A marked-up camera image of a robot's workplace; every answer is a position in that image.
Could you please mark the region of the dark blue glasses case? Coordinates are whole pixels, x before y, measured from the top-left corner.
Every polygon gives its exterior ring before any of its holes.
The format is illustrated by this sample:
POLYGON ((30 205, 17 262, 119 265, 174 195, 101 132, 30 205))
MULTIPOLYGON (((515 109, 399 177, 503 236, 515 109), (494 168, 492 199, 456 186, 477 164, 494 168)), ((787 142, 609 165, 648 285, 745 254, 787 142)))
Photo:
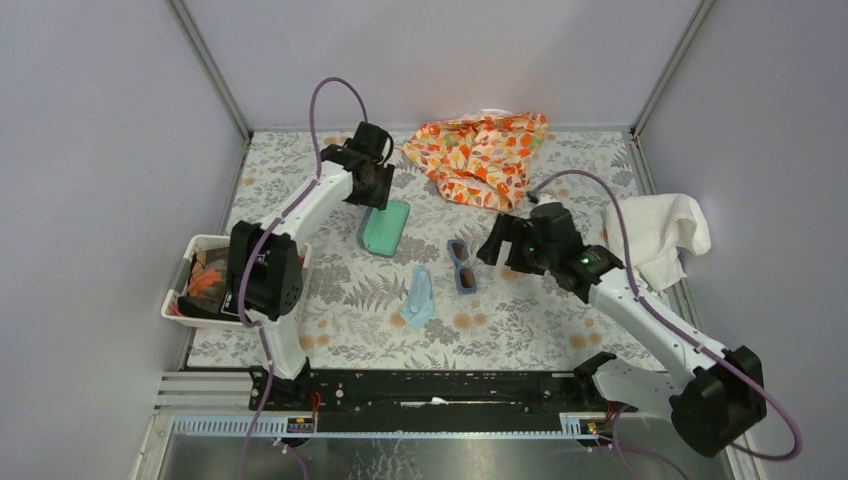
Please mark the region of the dark blue glasses case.
POLYGON ((357 231, 359 246, 371 255, 393 257, 409 213, 409 204, 395 200, 389 200, 383 210, 368 207, 357 231))

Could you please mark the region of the blue frame sunglasses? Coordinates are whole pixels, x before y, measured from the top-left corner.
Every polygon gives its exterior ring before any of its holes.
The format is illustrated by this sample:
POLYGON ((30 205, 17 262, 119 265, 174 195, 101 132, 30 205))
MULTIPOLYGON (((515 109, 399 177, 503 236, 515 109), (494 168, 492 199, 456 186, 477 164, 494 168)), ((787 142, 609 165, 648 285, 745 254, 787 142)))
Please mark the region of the blue frame sunglasses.
POLYGON ((478 283, 474 271, 467 265, 471 255, 465 241, 461 239, 448 240, 447 250, 454 264, 457 292, 461 295, 476 293, 478 283))

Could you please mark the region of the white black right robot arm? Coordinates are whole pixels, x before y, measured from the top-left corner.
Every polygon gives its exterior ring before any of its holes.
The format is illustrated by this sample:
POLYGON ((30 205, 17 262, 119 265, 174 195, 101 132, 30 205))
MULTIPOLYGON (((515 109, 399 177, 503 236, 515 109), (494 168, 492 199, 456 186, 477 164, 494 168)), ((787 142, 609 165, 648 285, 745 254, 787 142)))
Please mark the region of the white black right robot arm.
POLYGON ((575 402, 597 412, 610 401, 670 422, 695 452, 713 457, 767 413, 759 357, 745 346, 727 349, 688 325, 661 301, 638 295, 624 263, 602 245, 587 245, 571 213, 559 202, 536 206, 529 217, 500 213, 478 258, 535 275, 548 274, 622 326, 663 366, 633 367, 613 354, 597 354, 576 367, 575 402))

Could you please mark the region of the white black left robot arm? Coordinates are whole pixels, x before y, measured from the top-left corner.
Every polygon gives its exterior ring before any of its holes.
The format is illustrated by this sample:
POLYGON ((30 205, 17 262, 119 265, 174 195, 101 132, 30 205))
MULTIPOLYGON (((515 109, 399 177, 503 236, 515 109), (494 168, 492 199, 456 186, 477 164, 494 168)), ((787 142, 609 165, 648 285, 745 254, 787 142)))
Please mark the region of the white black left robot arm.
POLYGON ((316 173, 257 223, 238 222, 230 233, 227 284, 240 321, 259 335, 265 369, 275 380, 272 398, 288 411, 309 401, 299 377, 307 364, 297 323, 289 319, 305 293, 299 249, 340 205, 383 210, 389 200, 394 141, 362 121, 343 144, 317 152, 316 173))

